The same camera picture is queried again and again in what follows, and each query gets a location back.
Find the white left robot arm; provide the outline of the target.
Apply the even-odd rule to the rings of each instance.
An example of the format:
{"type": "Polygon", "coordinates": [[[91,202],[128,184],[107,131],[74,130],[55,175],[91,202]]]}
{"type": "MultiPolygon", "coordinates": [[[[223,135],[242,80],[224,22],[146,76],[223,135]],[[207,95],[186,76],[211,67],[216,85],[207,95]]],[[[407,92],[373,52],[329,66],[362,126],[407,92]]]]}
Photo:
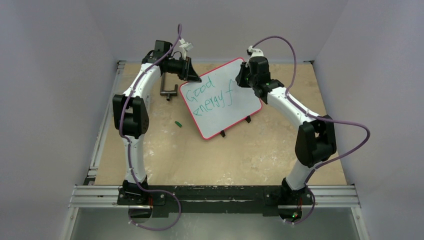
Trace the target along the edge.
{"type": "Polygon", "coordinates": [[[149,199],[143,142],[150,124],[150,92],[166,73],[175,74],[182,81],[201,82],[192,59],[187,56],[192,48],[193,44],[184,39],[176,43],[156,40],[154,49],[142,59],[132,84],[112,98],[114,126],[125,147],[126,174],[119,190],[122,199],[130,199],[138,205],[149,199]]]}

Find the green marker cap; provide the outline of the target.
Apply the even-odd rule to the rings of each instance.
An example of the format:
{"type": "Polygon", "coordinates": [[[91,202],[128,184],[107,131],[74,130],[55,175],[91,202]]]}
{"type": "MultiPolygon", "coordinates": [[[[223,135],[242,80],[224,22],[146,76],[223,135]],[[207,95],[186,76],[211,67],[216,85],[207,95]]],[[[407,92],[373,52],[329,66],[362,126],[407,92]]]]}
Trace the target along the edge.
{"type": "Polygon", "coordinates": [[[179,128],[181,128],[183,125],[180,123],[180,122],[178,122],[178,121],[175,121],[175,124],[179,127],[179,128]]]}

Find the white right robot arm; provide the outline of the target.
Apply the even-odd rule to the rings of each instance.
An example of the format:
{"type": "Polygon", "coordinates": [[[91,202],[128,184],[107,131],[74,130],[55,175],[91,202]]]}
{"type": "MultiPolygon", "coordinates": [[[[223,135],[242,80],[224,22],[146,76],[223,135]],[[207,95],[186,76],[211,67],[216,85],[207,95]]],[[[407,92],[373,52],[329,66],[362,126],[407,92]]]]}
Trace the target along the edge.
{"type": "Polygon", "coordinates": [[[271,78],[269,62],[264,56],[242,62],[235,80],[239,87],[251,88],[257,98],[278,110],[297,128],[294,147],[297,160],[289,175],[282,180],[280,189],[280,198],[292,204],[305,192],[313,169],[337,151],[332,118],[301,110],[302,105],[289,97],[284,84],[271,78]]]}

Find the pink framed whiteboard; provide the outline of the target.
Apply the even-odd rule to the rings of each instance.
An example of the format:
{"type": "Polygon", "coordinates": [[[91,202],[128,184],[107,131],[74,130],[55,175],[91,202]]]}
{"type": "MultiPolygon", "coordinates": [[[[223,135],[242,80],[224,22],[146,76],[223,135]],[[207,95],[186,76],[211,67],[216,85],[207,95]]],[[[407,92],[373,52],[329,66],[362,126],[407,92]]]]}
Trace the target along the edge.
{"type": "Polygon", "coordinates": [[[201,82],[186,82],[179,92],[203,139],[209,140],[258,113],[263,104],[251,88],[235,81],[243,58],[235,58],[200,76],[201,82]]]}

